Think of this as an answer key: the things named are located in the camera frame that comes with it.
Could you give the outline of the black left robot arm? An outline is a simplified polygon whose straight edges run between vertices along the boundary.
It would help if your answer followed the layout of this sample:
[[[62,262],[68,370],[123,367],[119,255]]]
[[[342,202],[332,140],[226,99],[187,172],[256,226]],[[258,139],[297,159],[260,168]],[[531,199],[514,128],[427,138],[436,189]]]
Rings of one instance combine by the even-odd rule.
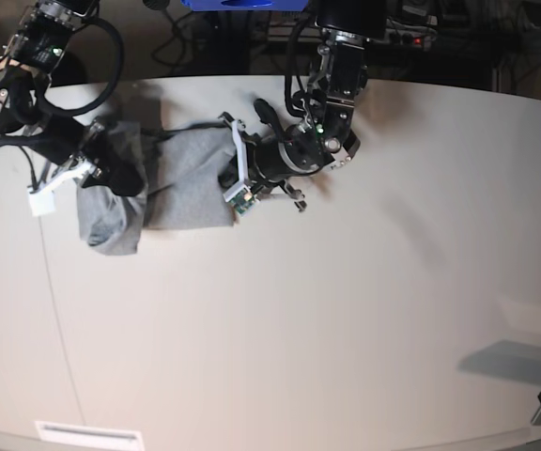
[[[284,105],[296,123],[285,127],[276,110],[257,98],[253,107],[270,135],[244,138],[244,178],[256,189],[311,177],[334,163],[344,150],[353,156],[360,144],[351,129],[357,96],[368,81],[366,44],[386,30],[384,1],[312,1],[292,28],[286,45]],[[321,33],[317,63],[303,80],[297,73],[296,47],[302,31]]]

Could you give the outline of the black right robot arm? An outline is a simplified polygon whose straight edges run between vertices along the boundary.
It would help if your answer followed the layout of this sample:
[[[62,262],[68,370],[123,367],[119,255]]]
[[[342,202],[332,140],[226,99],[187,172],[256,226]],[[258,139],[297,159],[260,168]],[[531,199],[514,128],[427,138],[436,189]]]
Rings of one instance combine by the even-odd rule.
[[[77,169],[88,187],[103,186],[133,197],[145,182],[137,168],[113,148],[107,128],[78,117],[94,111],[114,93],[125,50],[117,29],[100,17],[97,1],[38,1],[28,8],[0,55],[0,148],[30,148],[69,176]],[[46,92],[70,40],[93,26],[113,44],[114,61],[103,91],[80,107],[62,108]]]

